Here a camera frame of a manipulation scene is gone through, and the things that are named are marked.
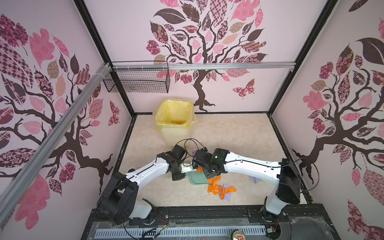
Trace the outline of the green plastic dustpan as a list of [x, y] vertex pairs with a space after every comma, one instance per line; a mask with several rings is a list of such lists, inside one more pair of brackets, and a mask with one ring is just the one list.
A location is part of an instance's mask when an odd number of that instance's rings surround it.
[[193, 185], [207, 185], [207, 184], [209, 184], [205, 174], [200, 173], [197, 170], [187, 172], [186, 176], [190, 178], [190, 182]]

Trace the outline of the orange purple paper pile front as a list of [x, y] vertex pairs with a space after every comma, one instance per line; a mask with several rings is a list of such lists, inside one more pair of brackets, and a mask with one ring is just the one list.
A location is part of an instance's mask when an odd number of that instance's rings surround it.
[[237, 189], [228, 184], [220, 185], [220, 180], [221, 176], [208, 179], [208, 193], [213, 194], [214, 196], [219, 196], [221, 200], [229, 201], [232, 193], [235, 193]]

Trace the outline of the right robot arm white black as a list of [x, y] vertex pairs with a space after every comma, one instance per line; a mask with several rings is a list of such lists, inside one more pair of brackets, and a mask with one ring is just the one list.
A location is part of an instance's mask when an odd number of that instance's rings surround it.
[[196, 151], [192, 164], [202, 168], [207, 179], [226, 173], [238, 173], [274, 185], [274, 190], [265, 198], [260, 215], [266, 221], [277, 218], [287, 205], [301, 202], [300, 174], [287, 159], [268, 162], [240, 156], [217, 148], [211, 154], [205, 148]]

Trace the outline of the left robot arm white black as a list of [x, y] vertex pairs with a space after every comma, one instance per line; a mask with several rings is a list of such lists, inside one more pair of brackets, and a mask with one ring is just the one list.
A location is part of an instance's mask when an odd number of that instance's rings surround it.
[[137, 201], [139, 190], [167, 173], [172, 174], [173, 181], [184, 179], [186, 174], [182, 173], [181, 164], [186, 156], [186, 150], [175, 145], [171, 151], [158, 154], [155, 160], [138, 170], [130, 170], [127, 174], [116, 172], [99, 198], [97, 208], [117, 225], [134, 218], [150, 224], [155, 220], [157, 207], [145, 199]]

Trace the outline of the cream trash bin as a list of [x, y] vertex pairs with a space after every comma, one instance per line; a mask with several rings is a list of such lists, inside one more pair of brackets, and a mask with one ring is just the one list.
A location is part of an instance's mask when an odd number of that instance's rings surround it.
[[192, 135], [192, 127], [189, 129], [165, 128], [159, 131], [168, 146], [174, 146], [179, 141], [188, 139]]

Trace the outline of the yellow bin liner bag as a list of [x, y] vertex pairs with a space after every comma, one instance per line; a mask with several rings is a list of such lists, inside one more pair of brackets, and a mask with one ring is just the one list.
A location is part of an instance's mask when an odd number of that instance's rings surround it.
[[162, 102], [157, 111], [156, 128], [189, 129], [198, 123], [194, 104], [189, 101], [169, 99]]

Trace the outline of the metal can top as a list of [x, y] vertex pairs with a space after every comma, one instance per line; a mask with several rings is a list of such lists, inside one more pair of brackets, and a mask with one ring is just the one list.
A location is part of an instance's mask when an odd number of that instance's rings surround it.
[[229, 234], [229, 240], [246, 240], [246, 235], [240, 230], [233, 230]]

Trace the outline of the aluminium rail back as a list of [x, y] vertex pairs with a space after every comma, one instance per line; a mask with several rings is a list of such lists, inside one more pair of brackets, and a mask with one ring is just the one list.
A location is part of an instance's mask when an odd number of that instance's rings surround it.
[[294, 62], [259, 62], [259, 63], [221, 63], [221, 64], [175, 64], [168, 63], [155, 64], [136, 64], [116, 65], [114, 70], [154, 70], [154, 71], [186, 71], [186, 70], [230, 70], [230, 69], [294, 69]]

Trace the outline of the aluminium rail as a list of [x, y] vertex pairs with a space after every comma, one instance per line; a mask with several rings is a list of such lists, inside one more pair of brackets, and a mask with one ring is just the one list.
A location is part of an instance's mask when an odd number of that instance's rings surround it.
[[81, 109], [86, 105], [88, 99], [92, 96], [97, 86], [102, 82], [110, 70], [110, 63], [103, 63], [99, 67], [92, 76], [90, 83], [83, 88], [82, 93], [75, 99], [64, 116], [53, 128], [53, 131], [37, 148], [32, 158], [26, 163], [20, 173], [1, 195], [1, 224], [6, 221], [12, 210], [18, 204], [20, 198], [32, 184], [32, 181], [40, 172], [44, 163], [49, 159], [49, 156], [67, 132], [70, 125], [75, 121], [75, 118], [79, 115]]
[[114, 70], [154, 70], [154, 71], [186, 71], [186, 70], [230, 70], [230, 69], [294, 69], [294, 62], [259, 62], [259, 63], [221, 63], [221, 64], [175, 64], [168, 63], [155, 64], [136, 64], [116, 65]]

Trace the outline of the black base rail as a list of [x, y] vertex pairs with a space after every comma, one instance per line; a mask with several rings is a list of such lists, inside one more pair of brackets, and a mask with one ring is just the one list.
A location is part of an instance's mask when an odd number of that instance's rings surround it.
[[[146, 224], [141, 219], [129, 219], [117, 225], [99, 210], [92, 210], [82, 240], [94, 240], [98, 229], [265, 226], [265, 236], [246, 236], [247, 240], [338, 240], [340, 239], [331, 219], [321, 204], [288, 205], [272, 221], [260, 215], [260, 205], [208, 206], [208, 207], [158, 207], [155, 220]], [[228, 237], [182, 240], [228, 240]]]

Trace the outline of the aluminium rail left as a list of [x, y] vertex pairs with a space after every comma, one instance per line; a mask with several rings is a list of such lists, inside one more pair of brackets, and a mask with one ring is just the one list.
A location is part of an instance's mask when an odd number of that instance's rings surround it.
[[32, 184], [32, 181], [40, 172], [44, 163], [49, 159], [49, 156], [67, 132], [70, 125], [75, 121], [75, 118], [79, 115], [81, 109], [86, 105], [88, 99], [92, 96], [97, 86], [102, 82], [110, 70], [110, 63], [103, 63], [99, 67], [92, 76], [90, 83], [83, 88], [82, 93], [75, 99], [64, 116], [53, 128], [53, 131], [37, 148], [32, 158], [26, 163], [20, 173], [1, 195], [1, 224], [6, 221], [12, 210], [18, 204], [20, 198]]

